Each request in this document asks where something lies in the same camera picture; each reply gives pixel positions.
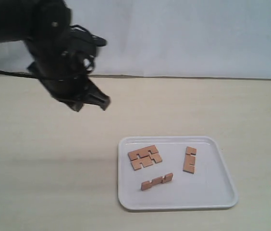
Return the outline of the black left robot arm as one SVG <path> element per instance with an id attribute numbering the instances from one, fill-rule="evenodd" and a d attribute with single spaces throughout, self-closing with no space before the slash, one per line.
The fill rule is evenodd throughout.
<path id="1" fill-rule="evenodd" d="M 22 41 L 33 58 L 25 78 L 37 79 L 51 97 L 79 112 L 106 110 L 111 99 L 90 79 L 104 38 L 72 25 L 62 0 L 0 0 L 0 43 Z"/>

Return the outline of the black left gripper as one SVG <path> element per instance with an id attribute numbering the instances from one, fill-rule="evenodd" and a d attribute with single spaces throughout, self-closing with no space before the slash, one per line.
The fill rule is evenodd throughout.
<path id="1" fill-rule="evenodd" d="M 105 111 L 111 98 L 103 93 L 88 74 L 95 67 L 94 45 L 27 46 L 34 61 L 27 68 L 56 100 L 80 112 L 84 104 Z"/>

